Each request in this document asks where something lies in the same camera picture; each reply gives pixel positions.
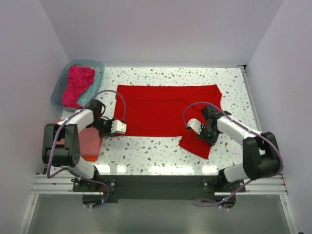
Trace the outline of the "red t-shirt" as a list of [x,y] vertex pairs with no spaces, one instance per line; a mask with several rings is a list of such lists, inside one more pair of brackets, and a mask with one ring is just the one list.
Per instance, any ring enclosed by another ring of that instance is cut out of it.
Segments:
[[125,118],[126,135],[133,137],[181,137],[179,146],[208,159],[211,146],[188,131],[185,122],[195,118],[204,123],[204,102],[221,106],[217,85],[131,86],[118,85],[114,118]]

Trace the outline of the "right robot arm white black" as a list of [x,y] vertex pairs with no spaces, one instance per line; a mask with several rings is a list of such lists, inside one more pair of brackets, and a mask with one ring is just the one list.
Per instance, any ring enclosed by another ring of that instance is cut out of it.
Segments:
[[213,146],[219,135],[225,134],[242,147],[242,163],[220,170],[218,183],[257,180],[282,171],[283,162],[273,133],[256,131],[239,122],[231,113],[218,111],[212,105],[205,106],[201,112],[204,123],[195,118],[187,123],[198,138]]

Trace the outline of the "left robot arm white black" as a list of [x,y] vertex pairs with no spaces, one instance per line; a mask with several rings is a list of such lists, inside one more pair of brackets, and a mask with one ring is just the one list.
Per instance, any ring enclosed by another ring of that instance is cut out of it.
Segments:
[[95,128],[100,136],[114,136],[126,130],[123,119],[103,118],[103,108],[104,104],[94,99],[67,119],[45,126],[42,161],[47,165],[47,178],[68,171],[86,180],[97,179],[97,168],[81,156],[79,133],[86,128]]

